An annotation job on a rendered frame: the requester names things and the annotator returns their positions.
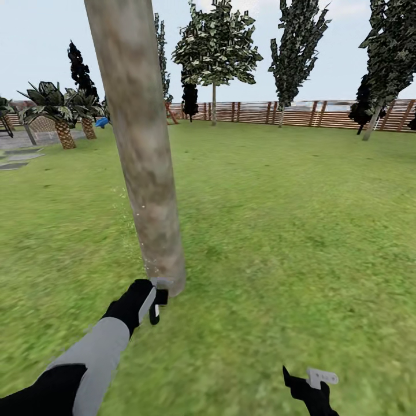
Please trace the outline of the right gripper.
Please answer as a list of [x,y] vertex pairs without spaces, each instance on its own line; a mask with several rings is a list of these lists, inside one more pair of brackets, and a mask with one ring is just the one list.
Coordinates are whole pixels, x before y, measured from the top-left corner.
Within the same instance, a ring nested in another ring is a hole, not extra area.
[[304,400],[308,411],[316,400],[323,400],[329,404],[330,389],[326,384],[321,383],[321,389],[312,388],[306,379],[290,376],[285,366],[283,367],[283,377],[285,386],[291,389],[291,396],[294,399]]

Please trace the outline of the pesticide atomizer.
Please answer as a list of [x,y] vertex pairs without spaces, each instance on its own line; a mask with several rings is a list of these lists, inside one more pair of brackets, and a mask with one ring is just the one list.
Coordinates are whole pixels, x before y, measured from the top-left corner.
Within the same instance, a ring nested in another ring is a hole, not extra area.
[[156,325],[160,322],[159,305],[155,305],[149,308],[148,314],[150,316],[150,324]]

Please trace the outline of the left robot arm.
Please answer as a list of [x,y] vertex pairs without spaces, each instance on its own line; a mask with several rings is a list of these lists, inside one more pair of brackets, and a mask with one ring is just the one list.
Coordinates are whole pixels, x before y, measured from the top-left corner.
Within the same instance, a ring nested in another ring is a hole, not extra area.
[[150,307],[168,304],[168,290],[156,286],[172,278],[152,278],[132,283],[32,386],[0,398],[0,416],[96,416],[135,327]]

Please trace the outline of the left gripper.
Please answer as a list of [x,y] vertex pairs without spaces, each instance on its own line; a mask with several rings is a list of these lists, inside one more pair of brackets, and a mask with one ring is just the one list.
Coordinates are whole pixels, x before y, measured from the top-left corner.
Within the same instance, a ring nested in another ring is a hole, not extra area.
[[157,295],[155,297],[155,300],[153,301],[152,306],[158,305],[158,304],[168,304],[168,290],[166,289],[157,289]]

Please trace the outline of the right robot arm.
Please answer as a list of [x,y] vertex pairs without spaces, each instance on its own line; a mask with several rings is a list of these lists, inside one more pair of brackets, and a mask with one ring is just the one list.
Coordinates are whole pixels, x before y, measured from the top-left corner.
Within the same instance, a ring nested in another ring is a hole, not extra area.
[[294,399],[304,400],[311,416],[339,416],[329,404],[330,389],[325,383],[338,384],[337,374],[320,369],[308,368],[309,378],[292,377],[283,367],[286,387],[290,387]]

